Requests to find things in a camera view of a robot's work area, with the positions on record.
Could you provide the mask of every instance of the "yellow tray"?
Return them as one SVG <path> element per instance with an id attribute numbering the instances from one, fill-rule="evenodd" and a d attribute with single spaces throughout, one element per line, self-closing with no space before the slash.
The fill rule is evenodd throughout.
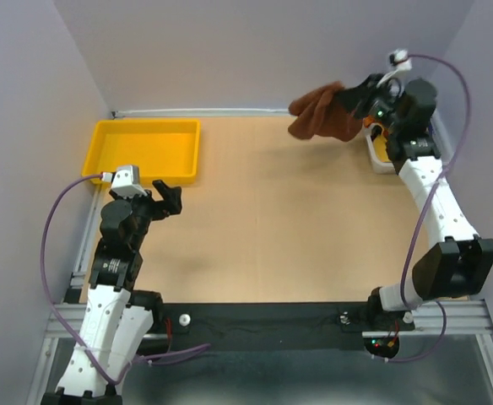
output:
<path id="1" fill-rule="evenodd" d="M 192 183 L 198 173 L 199 133 L 198 120 L 99 121 L 82 176 L 137 165 L 145 185 L 156 179 L 173 185 Z"/>

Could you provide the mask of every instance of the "wooden table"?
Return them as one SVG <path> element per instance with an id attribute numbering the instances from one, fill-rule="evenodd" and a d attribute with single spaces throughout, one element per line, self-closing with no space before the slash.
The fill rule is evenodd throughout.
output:
<path id="1" fill-rule="evenodd" d="M 400 279 L 418 210 L 366 143 L 287 133 L 290 117 L 205 117 L 183 212 L 153 223 L 136 289 L 165 302 L 365 300 Z M 414 261 L 426 251 L 421 235 Z"/>

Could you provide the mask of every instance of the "cloth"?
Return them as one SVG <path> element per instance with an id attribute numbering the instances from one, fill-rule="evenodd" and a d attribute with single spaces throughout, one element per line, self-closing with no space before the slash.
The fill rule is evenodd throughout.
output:
<path id="1" fill-rule="evenodd" d="M 288 108 L 297 119 L 288 132 L 298 139 L 314 135 L 333 137 L 348 142 L 361 129 L 361 121 L 354 119 L 334 97 L 344 86 L 340 82 L 326 84 L 293 101 Z"/>

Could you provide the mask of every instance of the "robotic arm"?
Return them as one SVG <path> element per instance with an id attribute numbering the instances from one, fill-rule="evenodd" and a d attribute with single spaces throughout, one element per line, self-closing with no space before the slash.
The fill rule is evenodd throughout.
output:
<path id="1" fill-rule="evenodd" d="M 121 404 L 122 383 L 113 386 L 91 364 L 90 349 L 99 365 L 114 380 L 129 364 L 144 334 L 162 321 L 163 303 L 158 293 L 133 291 L 142 265 L 140 248 L 152 221 L 181 213 L 181 188 L 163 181 L 153 186 L 162 196 L 139 184 L 136 166 L 121 166 L 116 173 L 105 173 L 111 181 L 114 201 L 101 210 L 102 237 L 95 251 L 89 279 L 87 309 L 80 336 L 87 348 L 76 344 L 68 367 L 54 393 L 47 393 L 41 404 Z"/>
<path id="2" fill-rule="evenodd" d="M 441 297 L 478 294 L 492 267 L 493 240 L 479 237 L 441 176 L 440 153 L 427 129 L 436 109 L 436 89 L 417 78 L 395 94 L 392 78 L 406 74 L 411 61 L 408 52 L 397 50 L 390 55 L 389 63 L 393 67 L 390 73 L 372 74 L 337 97 L 345 110 L 363 120 L 365 127 L 376 124 L 377 134 L 387 138 L 387 156 L 419 210 L 438 182 L 425 217 L 430 250 L 414 265 L 412 277 L 405 281 L 406 300 L 411 307 L 417 307 Z M 396 283 L 372 292 L 366 318 L 374 324 L 383 312 L 407 309 L 400 283 Z"/>

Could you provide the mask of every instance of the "white wall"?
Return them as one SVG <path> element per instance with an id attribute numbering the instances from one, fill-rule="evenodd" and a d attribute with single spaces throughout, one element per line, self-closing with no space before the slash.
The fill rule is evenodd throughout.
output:
<path id="1" fill-rule="evenodd" d="M 38 268 L 41 230 L 60 189 L 79 176 L 106 105 L 51 0 L 0 1 L 0 404 L 25 404 L 49 310 Z M 59 208 L 47 264 L 68 285 L 91 199 Z"/>
<path id="2" fill-rule="evenodd" d="M 463 70 L 473 101 L 470 139 L 451 184 L 474 226 L 493 238 L 493 0 L 475 2 L 445 58 Z M 433 80 L 440 90 L 442 119 L 456 144 L 463 125 L 462 90 L 442 67 Z M 482 295 L 493 318 L 493 268 Z"/>
<path id="3" fill-rule="evenodd" d="M 355 85 L 396 47 L 443 54 L 473 0 L 55 3 L 110 108 L 139 110 L 285 108 Z"/>

